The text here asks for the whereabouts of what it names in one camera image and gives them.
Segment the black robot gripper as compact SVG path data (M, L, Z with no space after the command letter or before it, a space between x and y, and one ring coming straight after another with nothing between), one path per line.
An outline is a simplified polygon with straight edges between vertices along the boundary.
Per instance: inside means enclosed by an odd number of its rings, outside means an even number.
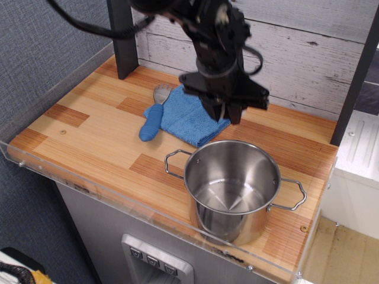
M200 96L203 108L209 117L219 121L221 105L227 105L227 113L233 125L240 124L247 107L267 109L269 91L250 79L237 61L225 68L212 68L196 61L197 72L179 76L185 92Z

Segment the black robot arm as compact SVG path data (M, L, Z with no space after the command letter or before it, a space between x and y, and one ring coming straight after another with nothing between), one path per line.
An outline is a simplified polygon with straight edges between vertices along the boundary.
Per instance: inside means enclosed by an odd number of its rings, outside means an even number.
M178 23L192 40L198 70L181 75L179 81L186 94L199 97L212 119L225 117L239 124L247 108L268 109L269 90L250 79L262 65L247 72L243 52L260 62L263 57L246 45L250 26L229 1L129 1L129 5L150 17L161 15Z

